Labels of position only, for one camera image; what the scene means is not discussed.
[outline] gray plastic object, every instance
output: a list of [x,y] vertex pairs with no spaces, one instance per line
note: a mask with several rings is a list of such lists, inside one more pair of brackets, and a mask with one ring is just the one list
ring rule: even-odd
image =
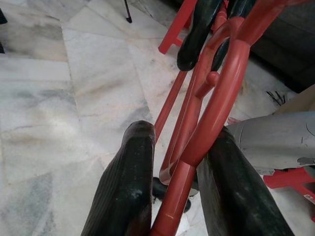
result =
[[227,128],[261,175],[315,165],[314,111],[253,118]]

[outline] marble floor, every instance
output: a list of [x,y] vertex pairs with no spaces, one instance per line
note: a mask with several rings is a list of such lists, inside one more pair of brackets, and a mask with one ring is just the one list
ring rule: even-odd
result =
[[[158,117],[178,73],[178,48],[158,51],[174,12],[161,22],[161,11],[147,8],[156,21],[144,13],[144,2],[129,6],[129,24],[121,0],[0,0],[8,19],[0,26],[2,236],[80,235],[124,130]],[[157,143],[154,176],[187,87],[186,80]],[[275,90],[290,92],[251,60],[230,116],[274,112],[278,105],[266,91]],[[271,192],[297,236],[315,234],[303,197],[290,189]],[[177,235],[205,236],[200,195],[191,201]],[[153,217],[159,206],[157,200]]]

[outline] red plastic frame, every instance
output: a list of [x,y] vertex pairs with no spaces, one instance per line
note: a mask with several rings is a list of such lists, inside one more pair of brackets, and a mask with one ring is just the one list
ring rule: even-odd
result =
[[[196,167],[214,143],[234,104],[246,71],[251,45],[262,36],[285,7],[306,1],[309,0],[258,0],[246,19],[234,17],[227,20],[208,41],[194,68],[161,167],[159,178],[169,186],[151,229],[151,236],[175,235]],[[182,8],[184,10],[187,8],[187,14],[191,14],[188,6],[195,2],[196,0],[184,1]],[[228,38],[229,49],[221,73],[210,72],[216,50]],[[157,118],[156,140],[161,134],[186,74],[179,72]],[[213,87],[214,92],[210,101],[198,120],[202,99]]]

